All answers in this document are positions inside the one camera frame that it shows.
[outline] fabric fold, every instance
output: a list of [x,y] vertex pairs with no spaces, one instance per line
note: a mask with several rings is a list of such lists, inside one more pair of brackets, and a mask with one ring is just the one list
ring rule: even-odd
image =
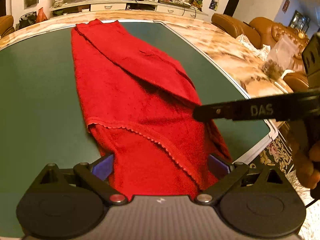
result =
[[177,60],[99,20],[72,30],[76,87],[88,130],[115,154],[110,184],[132,195],[191,195],[217,179],[207,157],[230,159],[214,123],[192,118],[201,104]]

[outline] tufted sofa back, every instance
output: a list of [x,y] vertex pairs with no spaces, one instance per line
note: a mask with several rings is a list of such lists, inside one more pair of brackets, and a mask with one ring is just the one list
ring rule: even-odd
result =
[[285,27],[281,23],[275,23],[264,17],[254,18],[249,25],[254,28],[261,37],[261,45],[266,44],[271,48],[286,34],[294,44],[298,45],[299,50],[294,55],[290,69],[293,71],[304,72],[301,53],[307,46],[309,39],[303,32],[299,32],[291,27]]

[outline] black bag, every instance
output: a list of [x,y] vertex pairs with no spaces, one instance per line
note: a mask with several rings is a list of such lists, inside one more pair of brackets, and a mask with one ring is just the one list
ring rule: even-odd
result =
[[37,12],[31,12],[21,16],[19,20],[19,30],[35,24],[36,20],[37,20]]

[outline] black circular disc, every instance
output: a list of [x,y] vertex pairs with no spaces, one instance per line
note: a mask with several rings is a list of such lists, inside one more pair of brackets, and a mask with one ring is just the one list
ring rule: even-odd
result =
[[34,236],[73,238],[93,229],[104,214],[101,199],[89,190],[72,187],[57,193],[43,192],[43,187],[42,192],[26,193],[16,211],[20,225]]
[[276,238],[300,228],[305,208],[292,193],[230,192],[220,202],[223,218],[248,236]]

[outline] marble tabletop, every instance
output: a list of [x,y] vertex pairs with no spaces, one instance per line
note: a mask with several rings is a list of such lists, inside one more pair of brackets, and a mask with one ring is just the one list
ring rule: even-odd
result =
[[290,93],[283,81],[271,81],[260,69],[263,63],[245,46],[209,22],[152,11],[115,10],[70,14],[23,28],[0,40],[0,50],[15,42],[53,29],[100,20],[156,20],[170,28],[207,54],[220,68],[238,82],[250,97]]

